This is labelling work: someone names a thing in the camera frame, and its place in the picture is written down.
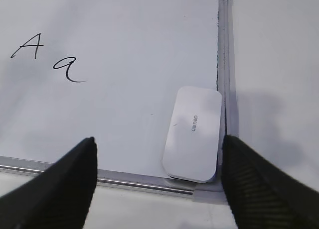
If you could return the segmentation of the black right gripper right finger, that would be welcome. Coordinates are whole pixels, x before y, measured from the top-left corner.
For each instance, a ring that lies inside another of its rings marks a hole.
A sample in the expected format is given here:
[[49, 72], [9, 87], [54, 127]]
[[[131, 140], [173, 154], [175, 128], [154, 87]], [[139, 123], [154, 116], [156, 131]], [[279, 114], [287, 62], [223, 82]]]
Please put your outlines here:
[[222, 144], [221, 182], [239, 229], [317, 229], [319, 193], [235, 136]]

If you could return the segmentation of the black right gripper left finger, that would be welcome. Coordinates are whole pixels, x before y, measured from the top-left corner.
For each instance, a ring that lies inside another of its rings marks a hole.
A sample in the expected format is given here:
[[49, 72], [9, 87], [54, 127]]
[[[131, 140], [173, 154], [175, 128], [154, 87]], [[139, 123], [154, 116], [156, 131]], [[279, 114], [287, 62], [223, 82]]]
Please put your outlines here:
[[0, 198], [2, 229], [81, 229], [97, 185], [97, 144], [85, 138], [44, 172]]

